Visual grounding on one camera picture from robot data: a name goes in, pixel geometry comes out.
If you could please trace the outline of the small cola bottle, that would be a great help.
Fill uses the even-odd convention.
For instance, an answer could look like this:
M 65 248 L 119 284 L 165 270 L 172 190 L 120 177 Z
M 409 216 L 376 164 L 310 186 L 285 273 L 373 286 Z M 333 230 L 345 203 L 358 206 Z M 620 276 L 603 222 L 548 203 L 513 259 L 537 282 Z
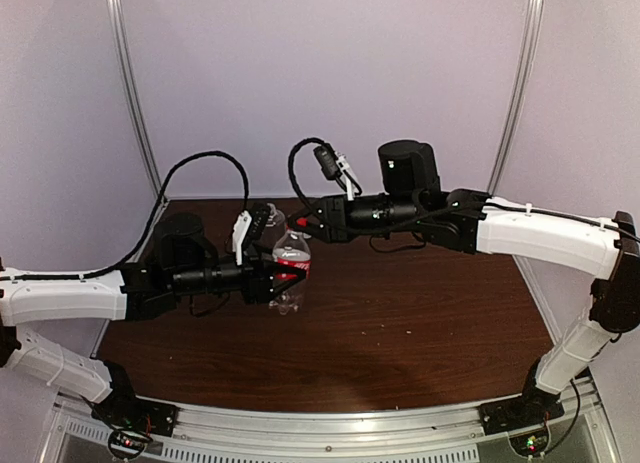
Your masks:
M 306 279 L 310 273 L 311 250 L 301 231 L 287 227 L 272 251 L 275 263 L 286 267 L 285 272 L 275 275 L 279 284 L 290 286 L 269 303 L 280 315 L 297 312 L 305 301 Z

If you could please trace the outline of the large clear plastic bottle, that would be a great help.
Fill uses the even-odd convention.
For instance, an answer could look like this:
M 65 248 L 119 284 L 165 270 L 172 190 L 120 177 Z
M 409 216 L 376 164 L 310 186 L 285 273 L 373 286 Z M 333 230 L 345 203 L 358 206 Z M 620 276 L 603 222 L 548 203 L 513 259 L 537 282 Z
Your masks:
M 286 222 L 284 213 L 274 203 L 268 203 L 268 207 L 270 213 L 262 233 L 262 243 L 267 248 L 273 248 L 286 233 Z

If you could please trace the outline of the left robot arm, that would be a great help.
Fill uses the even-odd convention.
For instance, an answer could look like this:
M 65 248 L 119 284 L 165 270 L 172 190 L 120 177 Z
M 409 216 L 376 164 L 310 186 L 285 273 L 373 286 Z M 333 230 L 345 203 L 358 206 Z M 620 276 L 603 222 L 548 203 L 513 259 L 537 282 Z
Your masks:
M 184 298 L 241 294 L 248 304 L 273 301 L 308 275 L 308 262 L 264 258 L 256 245 L 265 217 L 242 212 L 232 233 L 233 252 L 222 257 L 206 238 L 200 217 L 174 214 L 156 224 L 153 252 L 88 273 L 1 271 L 1 365 L 83 397 L 96 417 L 133 427 L 146 412 L 126 370 L 83 357 L 24 329 L 43 320 L 97 318 L 146 321 L 174 310 Z

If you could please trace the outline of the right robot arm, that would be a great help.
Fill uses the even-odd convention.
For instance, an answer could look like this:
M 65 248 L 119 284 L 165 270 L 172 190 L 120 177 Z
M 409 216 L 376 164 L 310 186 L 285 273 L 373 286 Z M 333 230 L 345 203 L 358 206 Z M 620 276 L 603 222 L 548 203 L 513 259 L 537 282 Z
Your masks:
M 378 150 L 384 191 L 365 196 L 344 159 L 317 138 L 294 145 L 287 173 L 304 211 L 289 218 L 326 243 L 359 236 L 417 234 L 425 243 L 467 254 L 517 256 L 593 276 L 591 305 L 527 374 L 522 393 L 484 404 L 487 426 L 540 423 L 561 392 L 610 342 L 639 325 L 639 238 L 630 214 L 588 218 L 516 204 L 489 193 L 440 185 L 433 147 L 395 140 Z

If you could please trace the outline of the aluminium front frame rail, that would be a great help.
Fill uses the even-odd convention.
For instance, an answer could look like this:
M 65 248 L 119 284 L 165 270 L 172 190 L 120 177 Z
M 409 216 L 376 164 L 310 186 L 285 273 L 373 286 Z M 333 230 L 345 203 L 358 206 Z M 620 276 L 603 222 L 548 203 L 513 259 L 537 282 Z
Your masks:
M 477 402 L 365 413 L 278 413 L 179 404 L 169 436 L 156 435 L 139 462 L 618 462 L 620 453 L 593 379 L 562 395 L 546 424 L 488 434 Z

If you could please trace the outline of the right rear frame post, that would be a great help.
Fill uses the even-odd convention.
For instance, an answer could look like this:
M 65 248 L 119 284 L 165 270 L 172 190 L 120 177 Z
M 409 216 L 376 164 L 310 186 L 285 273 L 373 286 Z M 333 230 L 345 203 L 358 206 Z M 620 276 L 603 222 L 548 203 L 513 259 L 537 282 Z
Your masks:
M 507 107 L 501 138 L 491 171 L 487 192 L 495 194 L 505 174 L 509 155 L 513 148 L 519 119 L 524 107 L 526 89 L 536 58 L 544 14 L 545 0 L 527 0 L 524 27 L 516 72 Z

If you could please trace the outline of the frame post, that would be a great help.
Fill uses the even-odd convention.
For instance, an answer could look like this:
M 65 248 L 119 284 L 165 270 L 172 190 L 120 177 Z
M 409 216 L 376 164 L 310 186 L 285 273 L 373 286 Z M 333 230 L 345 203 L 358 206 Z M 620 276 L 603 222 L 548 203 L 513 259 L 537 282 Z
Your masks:
M 524 107 L 526 89 L 536 58 L 544 14 L 545 0 L 527 0 L 524 27 L 516 72 L 507 107 L 501 138 L 491 171 L 487 192 L 495 194 L 505 174 L 509 155 L 513 148 L 519 119 Z
M 122 0 L 106 0 L 114 38 L 115 54 L 121 75 L 125 103 L 131 119 L 135 141 L 147 180 L 155 196 L 160 194 L 161 177 L 149 139 L 142 104 L 136 84 L 127 38 Z

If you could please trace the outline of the left rear frame post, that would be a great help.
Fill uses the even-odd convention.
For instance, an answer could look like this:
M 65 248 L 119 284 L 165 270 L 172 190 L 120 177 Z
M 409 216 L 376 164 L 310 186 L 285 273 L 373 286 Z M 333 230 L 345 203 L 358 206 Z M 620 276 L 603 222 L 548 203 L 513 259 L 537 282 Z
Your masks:
M 135 141 L 147 180 L 155 196 L 160 194 L 161 177 L 149 139 L 142 104 L 136 84 L 127 38 L 122 0 L 106 0 L 114 38 L 115 54 L 121 75 L 125 103 L 131 119 Z

